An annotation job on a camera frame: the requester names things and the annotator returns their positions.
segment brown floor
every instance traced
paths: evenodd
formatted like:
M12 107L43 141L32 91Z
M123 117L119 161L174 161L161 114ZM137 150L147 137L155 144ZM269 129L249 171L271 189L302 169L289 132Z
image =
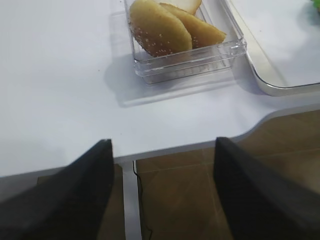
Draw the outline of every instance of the brown floor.
M259 161L320 193L320 110L271 119L239 143ZM143 239L233 239L213 181L214 149L201 149L137 161L142 180ZM124 240L121 169L99 240Z

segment clear plastic container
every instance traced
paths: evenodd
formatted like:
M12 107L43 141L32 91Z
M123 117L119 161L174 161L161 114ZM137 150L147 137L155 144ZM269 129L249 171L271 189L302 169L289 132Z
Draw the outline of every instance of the clear plastic container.
M125 0L128 22L130 21L130 5L133 2L134 0ZM232 67L235 57L246 53L247 43L244 35L226 0L208 2L202 0L195 16L225 32L227 35L224 42L167 56L152 57L138 44L129 31L135 73L147 84L228 69Z

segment white tray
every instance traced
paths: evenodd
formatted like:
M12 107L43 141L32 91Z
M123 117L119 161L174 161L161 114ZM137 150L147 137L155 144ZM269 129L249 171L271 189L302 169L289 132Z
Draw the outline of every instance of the white tray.
M248 59L264 92L283 96L320 91L320 16L312 1L229 3L248 42Z

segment sesame bun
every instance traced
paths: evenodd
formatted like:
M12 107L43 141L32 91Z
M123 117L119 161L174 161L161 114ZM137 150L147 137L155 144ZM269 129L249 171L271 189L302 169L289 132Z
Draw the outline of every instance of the sesame bun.
M202 0L155 0L157 3L170 4L182 9L189 14L195 15Z
M226 34L216 27L173 5L166 3L160 3L160 5L181 20L191 34L194 49L220 44L225 40Z
M154 0L136 0L130 6L129 27L142 48L153 57L192 49L184 24Z

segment table leg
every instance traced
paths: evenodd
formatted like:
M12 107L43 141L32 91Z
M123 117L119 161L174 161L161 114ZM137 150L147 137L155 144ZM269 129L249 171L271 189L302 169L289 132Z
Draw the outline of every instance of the table leg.
M134 173L136 161L121 163L123 175L124 228L126 240L142 240L140 225L138 179Z

